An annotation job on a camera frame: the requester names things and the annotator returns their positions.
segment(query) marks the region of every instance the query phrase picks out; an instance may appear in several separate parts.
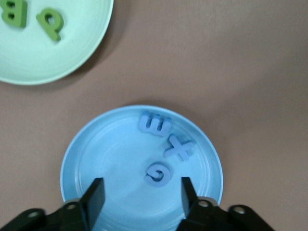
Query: plate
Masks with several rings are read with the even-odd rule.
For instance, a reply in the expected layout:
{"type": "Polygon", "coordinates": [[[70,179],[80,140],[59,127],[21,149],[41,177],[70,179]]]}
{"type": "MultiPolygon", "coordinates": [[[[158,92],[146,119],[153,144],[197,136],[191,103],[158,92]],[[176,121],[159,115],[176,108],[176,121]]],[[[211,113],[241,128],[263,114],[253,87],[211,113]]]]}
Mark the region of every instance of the plate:
{"type": "Polygon", "coordinates": [[[113,0],[26,0],[27,24],[18,28],[0,18],[0,80],[19,85],[55,81],[72,73],[93,54],[110,21],[113,0]],[[63,17],[55,42],[36,16],[53,8],[63,17]]]}
{"type": "Polygon", "coordinates": [[[96,231],[174,231],[184,218],[181,177],[191,178],[198,196],[218,203],[223,190],[208,137],[185,117],[149,105],[104,113],[72,140],[61,168],[63,200],[81,197],[100,177],[105,204],[96,231]],[[153,166],[161,170],[157,176],[153,166]]]}

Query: blue plate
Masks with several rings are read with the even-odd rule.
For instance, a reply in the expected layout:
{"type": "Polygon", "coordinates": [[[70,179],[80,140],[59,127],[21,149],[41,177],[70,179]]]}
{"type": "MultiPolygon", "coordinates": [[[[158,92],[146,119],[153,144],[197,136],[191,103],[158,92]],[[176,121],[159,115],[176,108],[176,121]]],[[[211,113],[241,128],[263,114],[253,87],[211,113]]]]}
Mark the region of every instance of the blue plate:
{"type": "Polygon", "coordinates": [[[64,201],[81,197],[100,177],[106,200],[96,231],[175,230],[184,218],[181,177],[191,178],[198,196],[218,203],[222,197],[222,168],[208,137],[155,106],[109,111],[75,136],[61,168],[64,201]]]}

